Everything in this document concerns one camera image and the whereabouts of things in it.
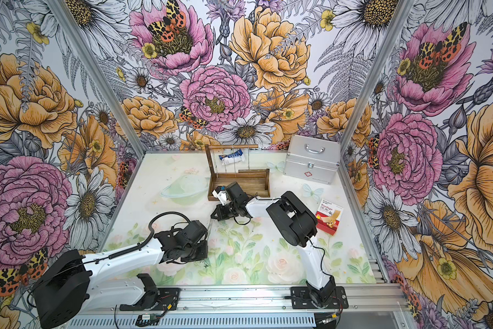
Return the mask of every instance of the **black cable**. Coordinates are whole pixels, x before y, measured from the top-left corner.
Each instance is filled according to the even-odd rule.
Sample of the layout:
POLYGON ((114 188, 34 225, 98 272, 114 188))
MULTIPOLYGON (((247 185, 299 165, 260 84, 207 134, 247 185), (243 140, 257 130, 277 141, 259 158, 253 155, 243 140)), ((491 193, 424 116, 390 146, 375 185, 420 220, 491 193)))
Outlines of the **black cable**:
POLYGON ((120 329, 120 328, 118 327, 117 322, 116 322, 116 309, 117 309, 117 307, 118 307, 118 305, 116 305, 116 306, 115 306, 115 310, 113 311, 113 319, 115 319, 115 327, 116 327, 116 329, 120 329))
POLYGON ((153 217, 152 220, 150 221, 150 223, 148 224, 148 229, 150 230, 150 234, 148 235, 146 240, 144 240, 142 243, 137 243, 137 245, 134 247, 131 247, 131 248, 119 251, 118 253, 114 253, 114 254, 109 255, 108 256, 109 259, 112 260, 113 258, 116 258, 116 257, 119 257, 119 256, 122 256, 122 255, 125 255, 125 254, 128 254, 128 253, 142 249, 141 246, 148 244, 151 241, 151 239, 153 238, 153 235, 155 234, 155 230, 152 227, 153 223, 156 220, 158 220, 159 218, 161 218, 162 216, 166 216, 166 215, 177 215, 177 216, 184 218, 184 220, 186 220, 187 223, 190 222, 190 219, 188 217, 186 217, 186 215, 178 213, 176 211, 168 211, 168 212, 165 212, 162 214, 158 214, 155 217, 153 217))

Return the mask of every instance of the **wooden rack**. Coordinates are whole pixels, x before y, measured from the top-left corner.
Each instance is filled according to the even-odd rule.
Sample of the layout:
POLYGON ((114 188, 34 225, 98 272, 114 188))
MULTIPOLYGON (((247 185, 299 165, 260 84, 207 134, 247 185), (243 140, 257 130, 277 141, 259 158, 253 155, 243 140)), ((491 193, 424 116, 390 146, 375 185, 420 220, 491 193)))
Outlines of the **wooden rack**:
POLYGON ((210 187, 208 188, 208 200, 218 201, 212 195, 212 191, 218 186, 227 186, 234 181, 238 182, 243 191, 249 195, 258 195, 260 197, 270 197, 269 174, 270 169, 239 169, 234 173, 217 173, 214 169, 212 155, 210 150, 223 149, 252 149, 259 148, 257 144, 252 145, 205 145, 206 157, 208 158, 208 166, 210 166, 210 187))

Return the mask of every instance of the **floral wallpaper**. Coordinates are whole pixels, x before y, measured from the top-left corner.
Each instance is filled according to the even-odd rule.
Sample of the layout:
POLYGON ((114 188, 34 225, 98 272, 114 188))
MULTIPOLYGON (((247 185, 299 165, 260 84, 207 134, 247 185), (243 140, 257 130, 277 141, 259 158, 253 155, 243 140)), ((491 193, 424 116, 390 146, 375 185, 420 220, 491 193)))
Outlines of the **floral wallpaper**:
POLYGON ((343 158, 391 282, 493 329, 493 0, 416 3, 368 106, 343 158))
POLYGON ((338 141, 398 0, 66 3, 145 148, 177 151, 338 141))
POLYGON ((0 328, 38 328, 34 282, 104 239, 138 161, 116 125, 46 3, 0 0, 0 328))

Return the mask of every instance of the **wire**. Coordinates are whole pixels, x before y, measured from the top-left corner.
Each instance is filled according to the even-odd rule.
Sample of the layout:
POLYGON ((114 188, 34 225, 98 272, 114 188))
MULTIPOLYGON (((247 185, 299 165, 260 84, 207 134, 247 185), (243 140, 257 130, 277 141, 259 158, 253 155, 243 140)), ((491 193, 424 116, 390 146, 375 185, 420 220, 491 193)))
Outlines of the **wire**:
POLYGON ((113 311, 113 319, 115 320, 115 327, 116 329, 120 329, 118 327, 118 323, 116 322, 116 309, 117 309, 118 305, 115 306, 115 310, 113 311))

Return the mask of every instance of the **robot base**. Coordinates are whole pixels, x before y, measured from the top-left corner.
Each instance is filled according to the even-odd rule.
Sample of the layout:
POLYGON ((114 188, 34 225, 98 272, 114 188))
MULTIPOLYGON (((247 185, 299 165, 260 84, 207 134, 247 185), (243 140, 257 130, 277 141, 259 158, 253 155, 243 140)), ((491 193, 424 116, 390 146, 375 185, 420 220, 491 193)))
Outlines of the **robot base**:
MULTIPOLYGON (((292 309, 293 310, 310 310, 311 308, 320 308, 317 307, 310 298, 310 289, 309 287, 291 287, 290 295, 292 297, 292 309)), ((336 293, 333 296, 331 302, 326 306, 321 307, 321 309, 339 309, 340 304, 343 309, 348 308, 347 296, 345 294, 345 288, 341 286, 336 286, 336 293)))

